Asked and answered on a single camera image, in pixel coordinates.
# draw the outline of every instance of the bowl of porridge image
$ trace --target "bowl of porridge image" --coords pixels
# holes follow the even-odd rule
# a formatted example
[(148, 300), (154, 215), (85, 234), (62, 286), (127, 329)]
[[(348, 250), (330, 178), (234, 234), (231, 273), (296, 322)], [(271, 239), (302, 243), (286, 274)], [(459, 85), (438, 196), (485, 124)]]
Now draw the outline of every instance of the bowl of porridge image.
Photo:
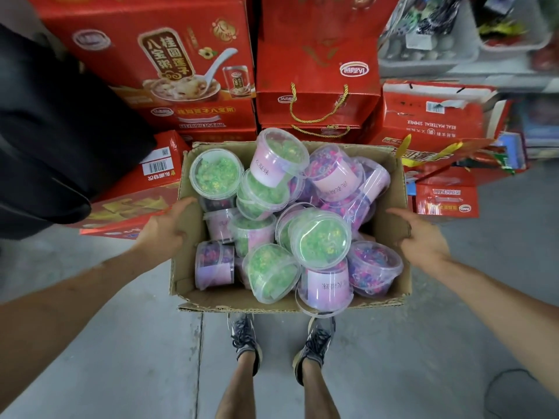
[(167, 101), (199, 101), (206, 100), (216, 95), (221, 85), (212, 79), (210, 87), (206, 89), (206, 80), (201, 75), (184, 77), (178, 81), (167, 78), (157, 79), (149, 83), (151, 93)]

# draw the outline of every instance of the gold rope handle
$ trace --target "gold rope handle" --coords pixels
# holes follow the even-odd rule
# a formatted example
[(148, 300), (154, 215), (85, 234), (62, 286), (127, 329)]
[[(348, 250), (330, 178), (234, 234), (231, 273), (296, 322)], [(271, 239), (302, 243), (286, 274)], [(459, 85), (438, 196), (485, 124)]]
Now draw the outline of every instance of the gold rope handle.
[(416, 166), (421, 166), (421, 165), (427, 163), (428, 161), (437, 161), (437, 160), (443, 158), (444, 156), (447, 156), (449, 154), (453, 154), (455, 151), (459, 150), (464, 145), (464, 143), (462, 141), (455, 142), (454, 144), (450, 144), (450, 146), (441, 150), (439, 152), (439, 154), (435, 155), (431, 159), (423, 160), (423, 161), (417, 161), (417, 160), (410, 160), (410, 159), (403, 158), (403, 155), (406, 153), (406, 150), (410, 146), (410, 143), (411, 143), (411, 134), (409, 134), (407, 137), (404, 138), (404, 140), (402, 141), (402, 144), (400, 144), (400, 147), (398, 147), (398, 149), (396, 150), (396, 153), (395, 153), (396, 158), (397, 159), (402, 159), (402, 164), (404, 166), (409, 167), (409, 168), (415, 168)]
[(320, 137), (320, 138), (342, 138), (342, 137), (345, 137), (348, 134), (349, 131), (351, 131), (351, 128), (349, 126), (347, 126), (346, 131), (344, 133), (340, 133), (339, 135), (322, 135), (320, 133), (304, 131), (303, 129), (301, 129), (300, 127), (298, 127), (296, 125), (291, 125), (291, 127), (293, 129), (295, 129), (295, 131), (299, 131), (299, 132), (302, 132), (302, 133), (306, 133), (307, 135), (313, 135), (315, 137)]
[(334, 110), (332, 110), (330, 113), (328, 113), (326, 116), (324, 116), (321, 119), (314, 119), (314, 120), (302, 120), (299, 119), (296, 115), (294, 115), (293, 113), (293, 105), (295, 104), (295, 102), (297, 101), (297, 91), (295, 90), (295, 84), (292, 82), (291, 83), (291, 93), (293, 94), (293, 98), (291, 99), (290, 103), (289, 103), (289, 112), (291, 113), (291, 117), (295, 120), (297, 120), (300, 123), (318, 123), (318, 122), (322, 122), (323, 120), (325, 120), (326, 118), (329, 118), (330, 116), (332, 116), (334, 113), (336, 113), (338, 111), (338, 109), (340, 108), (340, 106), (342, 104), (344, 104), (344, 102), (346, 101), (346, 98), (349, 94), (349, 87), (347, 85), (344, 85), (344, 93), (342, 94), (342, 97), (336, 102), (336, 104), (334, 105)]

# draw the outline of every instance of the forearm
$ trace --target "forearm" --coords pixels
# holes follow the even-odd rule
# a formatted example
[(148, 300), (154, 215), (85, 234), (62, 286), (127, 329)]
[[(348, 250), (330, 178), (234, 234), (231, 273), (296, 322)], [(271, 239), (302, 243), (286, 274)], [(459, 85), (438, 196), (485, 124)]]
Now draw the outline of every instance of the forearm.
[(0, 412), (58, 357), (107, 301), (148, 269), (139, 253), (129, 251), (0, 306)]
[(559, 397), (559, 308), (454, 261), (428, 271), (454, 291), (547, 389)]

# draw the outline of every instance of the hand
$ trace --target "hand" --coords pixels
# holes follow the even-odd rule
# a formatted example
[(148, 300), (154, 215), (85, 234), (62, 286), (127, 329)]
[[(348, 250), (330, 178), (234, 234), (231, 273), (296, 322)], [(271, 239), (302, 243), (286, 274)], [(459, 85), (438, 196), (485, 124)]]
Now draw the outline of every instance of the hand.
[(149, 218), (138, 235), (136, 244), (130, 249), (139, 253), (139, 259), (145, 262), (146, 270), (153, 269), (178, 252), (184, 236), (177, 229), (178, 218), (195, 201), (194, 197), (183, 198), (174, 203), (172, 209), (165, 214)]
[(442, 262), (452, 260), (447, 240), (438, 226), (406, 209), (392, 207), (386, 211), (400, 216), (411, 226), (411, 237), (400, 241), (400, 247), (412, 265), (433, 275), (433, 271), (437, 270)]

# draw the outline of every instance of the pink label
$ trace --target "pink label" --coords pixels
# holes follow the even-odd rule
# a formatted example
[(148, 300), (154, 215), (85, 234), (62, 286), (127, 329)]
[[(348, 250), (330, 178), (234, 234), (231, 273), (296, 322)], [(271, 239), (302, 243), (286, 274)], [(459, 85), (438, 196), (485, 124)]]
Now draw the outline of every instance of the pink label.
[(270, 188), (276, 188), (285, 176), (285, 171), (276, 163), (278, 157), (262, 144), (257, 144), (250, 163), (250, 172), (258, 182)]
[(229, 263), (220, 263), (196, 269), (196, 287), (202, 290), (217, 285), (232, 284), (233, 279), (231, 264)]
[(233, 235), (227, 228), (229, 224), (229, 218), (226, 214), (216, 215), (212, 218), (206, 220), (208, 225), (208, 232), (210, 233), (210, 238), (215, 241), (220, 241), (222, 239), (232, 239)]
[(265, 228), (261, 230), (253, 230), (248, 234), (249, 251), (255, 247), (274, 242), (274, 228)]
[(347, 302), (349, 275), (345, 268), (337, 273), (307, 271), (308, 305), (317, 310), (334, 311)]
[(372, 203), (376, 197), (390, 184), (390, 176), (383, 169), (377, 168), (361, 185), (360, 190)]
[(314, 181), (314, 184), (322, 192), (322, 198), (339, 201), (349, 197), (357, 189), (359, 181), (349, 165), (340, 160), (338, 167), (330, 175)]

